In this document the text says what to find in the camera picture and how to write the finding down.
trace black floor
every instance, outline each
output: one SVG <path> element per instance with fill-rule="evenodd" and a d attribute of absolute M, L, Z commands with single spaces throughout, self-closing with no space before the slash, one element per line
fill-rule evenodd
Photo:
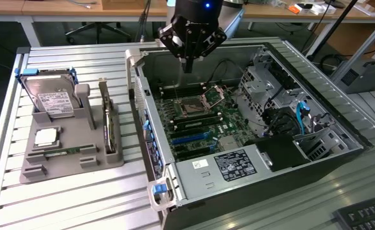
<path fill-rule="evenodd" d="M 159 26 L 159 23 L 149 23 L 147 32 L 149 38 L 147 41 L 153 41 L 153 27 Z M 67 29 L 73 30 L 82 26 L 81 23 L 67 23 Z M 122 30 L 135 36 L 137 33 L 137 23 L 122 23 Z M 238 29 L 236 37 L 270 37 L 278 36 L 285 40 L 289 40 L 292 44 L 301 49 L 306 37 L 310 35 L 310 31 L 306 29 L 308 24 L 301 26 L 282 26 L 286 30 L 300 30 L 293 33 L 285 31 L 276 23 L 256 23 L 254 30 L 248 30 L 249 23 L 242 23 Z M 38 34 L 43 46 L 66 46 L 70 45 L 66 36 L 65 36 L 65 27 L 63 23 L 37 23 L 35 24 Z M 95 30 L 85 31 L 81 35 L 74 36 L 75 43 L 78 45 L 90 45 L 95 44 Z M 103 31 L 101 35 L 101 43 L 122 43 L 126 42 L 126 38 L 121 37 L 118 34 L 111 31 Z M 3 106 L 3 100 L 6 96 L 7 84 L 11 77 L 11 69 L 15 61 L 15 54 L 18 47 L 30 46 L 27 41 L 23 28 L 19 23 L 6 23 L 0 22 L 0 111 Z M 325 54 L 334 53 L 332 47 L 326 46 L 317 57 Z"/>

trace office chair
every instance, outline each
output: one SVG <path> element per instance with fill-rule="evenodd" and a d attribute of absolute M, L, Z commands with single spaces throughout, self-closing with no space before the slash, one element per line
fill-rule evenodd
<path fill-rule="evenodd" d="M 97 29 L 97 44 L 99 44 L 99 35 L 103 32 L 103 29 L 107 29 L 107 30 L 121 34 L 122 36 L 127 37 L 127 42 L 133 41 L 131 35 L 127 32 L 125 32 L 123 30 L 119 29 L 121 23 L 117 23 L 117 28 L 109 26 L 107 24 L 109 23 L 103 23 L 103 22 L 97 22 L 97 23 L 91 23 L 91 24 L 87 24 L 86 22 L 83 22 L 82 27 L 79 27 L 77 30 L 73 30 L 71 32 L 66 33 L 67 42 L 74 45 L 75 39 L 71 36 L 83 32 L 83 31 L 86 31 L 86 30 L 94 29 L 94 28 Z"/>

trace orange object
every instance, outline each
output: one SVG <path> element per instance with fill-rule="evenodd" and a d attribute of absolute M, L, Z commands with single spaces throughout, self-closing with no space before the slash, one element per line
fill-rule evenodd
<path fill-rule="evenodd" d="M 296 7 L 296 6 L 290 6 L 289 7 L 289 10 L 293 12 L 293 13 L 300 13 L 301 10 Z"/>

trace blue pcie slot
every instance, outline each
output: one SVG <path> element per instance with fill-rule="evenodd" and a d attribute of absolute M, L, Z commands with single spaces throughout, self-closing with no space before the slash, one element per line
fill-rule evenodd
<path fill-rule="evenodd" d="M 191 136 L 191 137 L 187 137 L 187 138 L 178 138 L 178 139 L 174 139 L 174 140 L 171 141 L 171 142 L 173 142 L 173 145 L 189 143 L 189 142 L 193 142 L 193 141 L 197 141 L 197 140 L 206 140 L 206 139 L 209 138 L 209 134 L 210 134 L 210 131 L 206 132 L 206 133 L 194 135 L 194 136 Z"/>

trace hard drive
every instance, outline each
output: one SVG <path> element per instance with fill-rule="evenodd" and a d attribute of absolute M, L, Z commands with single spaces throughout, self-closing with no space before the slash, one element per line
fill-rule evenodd
<path fill-rule="evenodd" d="M 70 70 L 25 73 L 19 81 L 31 97 L 38 112 L 47 112 L 51 118 L 74 116 L 74 109 L 81 108 L 75 94 L 75 75 Z"/>

